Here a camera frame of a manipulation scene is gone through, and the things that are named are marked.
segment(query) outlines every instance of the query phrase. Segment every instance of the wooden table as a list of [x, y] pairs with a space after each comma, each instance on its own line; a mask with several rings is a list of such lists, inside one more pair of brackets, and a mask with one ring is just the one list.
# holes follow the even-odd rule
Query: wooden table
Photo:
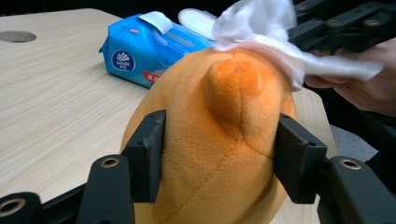
[[[118, 153], [127, 122], [148, 89], [105, 69], [98, 53], [120, 18], [80, 9], [0, 18], [0, 197], [33, 191], [44, 203], [85, 183], [92, 163]], [[320, 98], [295, 93], [301, 123], [336, 154]], [[286, 202], [274, 223], [317, 223], [316, 207]]]

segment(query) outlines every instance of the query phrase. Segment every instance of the orange plush toy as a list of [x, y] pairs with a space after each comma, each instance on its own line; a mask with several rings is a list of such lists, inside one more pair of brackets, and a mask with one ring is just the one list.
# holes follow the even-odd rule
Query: orange plush toy
[[290, 84], [247, 49], [204, 49], [182, 58], [134, 112], [166, 110], [158, 202], [136, 203], [136, 223], [268, 223], [286, 192], [274, 175], [279, 113], [297, 119]]

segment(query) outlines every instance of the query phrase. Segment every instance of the wet wipes package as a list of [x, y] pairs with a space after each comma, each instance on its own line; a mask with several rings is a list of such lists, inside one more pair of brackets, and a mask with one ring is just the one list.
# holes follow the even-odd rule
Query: wet wipes package
[[179, 59], [212, 46], [162, 13], [150, 12], [111, 24], [100, 52], [108, 73], [150, 88]]

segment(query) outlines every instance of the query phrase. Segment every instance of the human hand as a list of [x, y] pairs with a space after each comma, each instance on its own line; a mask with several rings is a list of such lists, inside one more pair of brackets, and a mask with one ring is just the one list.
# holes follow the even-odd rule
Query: human hand
[[[326, 52], [314, 52], [324, 56]], [[307, 75], [305, 84], [314, 88], [334, 88], [360, 110], [373, 111], [396, 118], [396, 38], [362, 53], [340, 49], [336, 55], [357, 61], [376, 61], [384, 69], [370, 80]]]

